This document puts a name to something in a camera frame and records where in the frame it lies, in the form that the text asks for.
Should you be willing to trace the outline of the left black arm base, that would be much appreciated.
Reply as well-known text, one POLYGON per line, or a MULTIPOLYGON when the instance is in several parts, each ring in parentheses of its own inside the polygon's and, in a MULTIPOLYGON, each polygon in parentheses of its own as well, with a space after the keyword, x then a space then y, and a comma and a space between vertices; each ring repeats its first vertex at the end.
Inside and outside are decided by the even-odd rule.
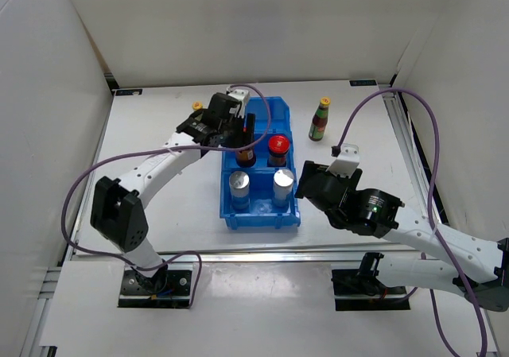
POLYGON ((152 277, 133 269, 123 271, 119 308, 188 309, 192 298, 192 264, 166 266, 152 277))

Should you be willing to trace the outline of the silver-cap white shaker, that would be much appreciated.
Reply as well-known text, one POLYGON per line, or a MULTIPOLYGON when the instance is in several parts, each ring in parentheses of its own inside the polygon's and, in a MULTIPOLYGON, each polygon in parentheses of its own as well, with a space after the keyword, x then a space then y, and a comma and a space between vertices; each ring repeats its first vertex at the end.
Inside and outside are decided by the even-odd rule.
POLYGON ((238 170, 229 176, 229 189, 231 194, 231 206, 235 210, 243 210, 250 203, 250 179, 247 173, 238 170))
POLYGON ((295 176, 290 169, 279 169, 273 178, 273 203, 285 207, 293 192, 295 176))

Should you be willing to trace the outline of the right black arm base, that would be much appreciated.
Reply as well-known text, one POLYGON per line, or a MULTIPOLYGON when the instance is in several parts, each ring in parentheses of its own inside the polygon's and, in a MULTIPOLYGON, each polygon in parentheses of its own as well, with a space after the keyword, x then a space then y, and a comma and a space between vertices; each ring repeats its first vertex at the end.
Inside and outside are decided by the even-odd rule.
POLYGON ((353 269, 332 269, 331 282, 337 312, 410 310, 404 286, 387 288, 376 280, 361 278, 353 269))

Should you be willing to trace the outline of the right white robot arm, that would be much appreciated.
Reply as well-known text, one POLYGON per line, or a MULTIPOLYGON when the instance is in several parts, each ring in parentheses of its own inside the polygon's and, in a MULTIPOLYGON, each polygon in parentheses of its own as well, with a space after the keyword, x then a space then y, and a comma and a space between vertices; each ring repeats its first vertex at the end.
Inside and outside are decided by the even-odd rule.
POLYGON ((296 197, 322 211, 329 224, 360 236, 401 243, 426 259, 396 258, 367 252, 342 284, 362 294, 413 286, 456 294, 493 312, 508 309, 508 241, 486 241, 426 217, 398 197, 374 188, 359 190, 362 175, 340 177, 327 166, 304 163, 296 197))

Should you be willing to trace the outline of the red-lid chili jar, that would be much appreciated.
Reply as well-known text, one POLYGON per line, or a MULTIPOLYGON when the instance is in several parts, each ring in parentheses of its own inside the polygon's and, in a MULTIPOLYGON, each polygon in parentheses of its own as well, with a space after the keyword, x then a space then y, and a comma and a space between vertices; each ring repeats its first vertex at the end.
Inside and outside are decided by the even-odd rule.
POLYGON ((235 152, 235 162, 240 168, 250 168, 256 163, 256 154, 253 148, 235 152))
POLYGON ((287 163, 290 141, 282 134, 272 136, 268 141, 269 157, 267 164, 270 167, 284 167, 287 163))

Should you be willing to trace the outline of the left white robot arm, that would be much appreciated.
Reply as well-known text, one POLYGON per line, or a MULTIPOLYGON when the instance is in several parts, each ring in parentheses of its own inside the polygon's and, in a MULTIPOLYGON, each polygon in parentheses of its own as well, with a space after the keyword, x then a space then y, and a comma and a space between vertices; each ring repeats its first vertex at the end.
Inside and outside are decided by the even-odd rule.
POLYGON ((210 148, 238 148, 247 143, 245 112, 250 94, 245 89, 215 93, 208 107, 191 113, 164 144, 164 153, 146 158, 120 177, 102 177, 95 184, 91 226, 133 262, 138 284, 148 293, 160 293, 167 267, 147 239, 145 209, 179 172, 199 161, 210 148))

